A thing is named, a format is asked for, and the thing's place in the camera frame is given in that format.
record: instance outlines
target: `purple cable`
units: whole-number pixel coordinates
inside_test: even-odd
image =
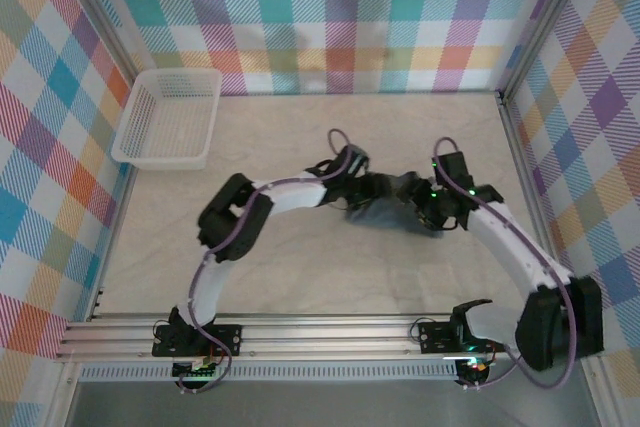
[[[577,343],[578,343],[578,333],[577,333],[577,329],[576,329],[576,315],[575,315],[575,312],[573,310],[573,304],[571,303],[571,298],[569,297],[569,292],[567,292],[567,288],[562,283],[562,279],[560,279],[560,276],[557,274],[555,269],[551,266],[551,264],[549,264],[549,262],[547,262],[547,259],[540,252],[540,250],[526,237],[526,235],[524,235],[524,233],[518,227],[513,225],[509,221],[509,219],[507,219],[505,216],[503,216],[500,212],[498,212],[496,209],[491,207],[489,204],[484,202],[482,199],[479,199],[478,197],[476,197],[474,195],[471,195],[465,189],[460,187],[458,184],[456,184],[451,179],[451,177],[449,177],[447,175],[447,173],[442,168],[442,165],[440,163],[440,159],[438,158],[438,150],[440,149],[440,145],[443,142],[451,143],[451,145],[453,145],[453,148],[456,151],[458,151],[458,144],[456,144],[455,140],[453,140],[451,137],[441,137],[436,142],[436,145],[433,148],[433,157],[434,157],[434,162],[436,164],[436,168],[438,169],[438,172],[440,173],[442,178],[456,192],[458,192],[458,193],[464,195],[465,197],[471,199],[476,204],[478,204],[480,207],[488,210],[491,214],[493,214],[500,222],[503,223],[503,225],[508,227],[509,230],[511,230],[511,232],[513,232],[516,235],[516,237],[518,237],[518,239],[525,245],[525,247],[527,247],[527,249],[529,249],[529,251],[536,257],[536,259],[538,259],[538,262],[540,262],[540,264],[546,269],[546,271],[549,274],[549,276],[558,285],[558,289],[560,290],[560,295],[562,296],[562,300],[564,301],[564,305],[565,305],[565,307],[567,309],[567,317],[569,319],[569,357],[567,359],[567,363],[565,365],[564,372],[558,378],[558,380],[556,380],[552,384],[545,384],[543,382],[540,382],[533,375],[531,375],[531,373],[528,371],[528,369],[525,368],[524,365],[522,365],[521,358],[516,358],[516,356],[508,348],[505,348],[505,351],[507,352],[507,355],[509,355],[511,360],[513,360],[513,362],[514,362],[514,364],[511,366],[511,368],[509,370],[507,370],[504,374],[502,374],[500,377],[498,377],[498,378],[496,378],[496,379],[494,379],[494,380],[492,380],[490,382],[487,382],[485,384],[482,384],[482,386],[475,386],[473,384],[471,384],[471,385],[473,387],[476,387],[476,388],[487,387],[489,385],[493,385],[493,384],[499,382],[500,380],[504,379],[511,372],[513,372],[513,370],[515,369],[515,366],[517,365],[518,367],[520,367],[520,369],[522,370],[522,373],[525,375],[525,377],[527,377],[527,379],[529,379],[535,386],[540,387],[542,389],[557,389],[557,388],[560,388],[567,382],[567,380],[569,380],[569,376],[571,375],[571,371],[573,370],[573,365],[574,365],[575,360],[576,360],[576,346],[577,346]]]
[[[207,331],[205,331],[202,328],[202,325],[200,325],[198,323],[198,321],[196,320],[195,312],[193,310],[193,296],[195,294],[196,287],[198,285],[198,280],[200,279],[200,275],[202,275],[202,271],[207,266],[207,263],[209,262],[209,259],[211,258],[211,256],[213,254],[215,254],[216,252],[219,252],[222,249],[228,247],[229,244],[231,244],[231,242],[233,242],[235,240],[235,238],[238,236],[238,234],[240,233],[240,231],[244,227],[244,224],[247,222],[247,215],[248,215],[249,211],[251,210],[251,208],[253,207],[253,204],[254,204],[255,200],[257,199],[258,195],[260,195],[262,192],[264,192],[266,190],[270,190],[270,189],[272,189],[274,187],[277,187],[279,185],[284,185],[284,184],[299,184],[299,183],[308,184],[308,183],[324,182],[326,180],[330,180],[330,179],[333,179],[334,177],[337,177],[338,175],[342,174],[347,169],[347,167],[349,166],[349,162],[351,161],[351,155],[352,155],[351,142],[349,141],[349,137],[347,137],[347,134],[345,134],[342,130],[340,130],[340,129],[331,129],[331,130],[329,130],[329,132],[327,132],[327,138],[329,140],[329,147],[331,147],[331,150],[333,151],[334,154],[336,154],[336,155],[338,154],[338,150],[336,149],[335,145],[333,144],[333,139],[332,139],[332,135],[334,133],[342,136],[342,138],[345,140],[346,145],[347,145],[347,156],[345,157],[344,162],[342,163],[342,165],[340,166],[340,168],[338,170],[336,170],[335,172],[333,172],[331,174],[324,175],[322,177],[316,177],[316,178],[313,178],[313,177],[311,177],[311,178],[293,177],[293,178],[289,178],[289,179],[280,179],[280,180],[273,181],[273,182],[271,182],[269,184],[265,184],[262,187],[259,187],[258,189],[256,189],[249,196],[249,199],[247,200],[247,203],[244,206],[244,212],[242,213],[242,215],[238,219],[238,222],[236,223],[235,228],[231,231],[231,233],[227,236],[227,238],[224,239],[221,243],[219,243],[215,247],[213,247],[212,249],[209,249],[209,250],[207,250],[207,252],[205,252],[204,257],[202,258],[202,262],[200,262],[200,265],[196,269],[196,273],[194,274],[193,279],[191,280],[191,285],[189,286],[189,298],[188,298],[188,302],[187,302],[187,310],[189,312],[189,317],[191,318],[191,322],[193,323],[193,326],[196,328],[196,330],[198,332],[200,332],[200,334],[202,336],[204,336],[206,339],[210,340],[215,345],[217,345],[220,349],[222,349],[222,351],[226,354],[228,361],[227,361],[227,365],[226,365],[224,371],[222,372],[222,374],[220,375],[220,377],[218,377],[217,379],[213,379],[213,380],[209,381],[206,385],[204,385],[203,387],[200,387],[199,389],[187,389],[184,386],[183,382],[182,382],[182,379],[183,379],[184,376],[181,376],[178,379],[178,385],[182,389],[181,393],[189,392],[191,394],[200,394],[200,393],[203,393],[203,392],[207,392],[208,390],[211,390],[216,385],[218,385],[220,382],[222,382],[222,379],[224,379],[227,376],[227,374],[229,373],[229,371],[231,370],[231,362],[232,362],[232,360],[231,360],[232,359],[231,351],[219,339],[215,338],[214,336],[212,336],[211,334],[209,334]]]

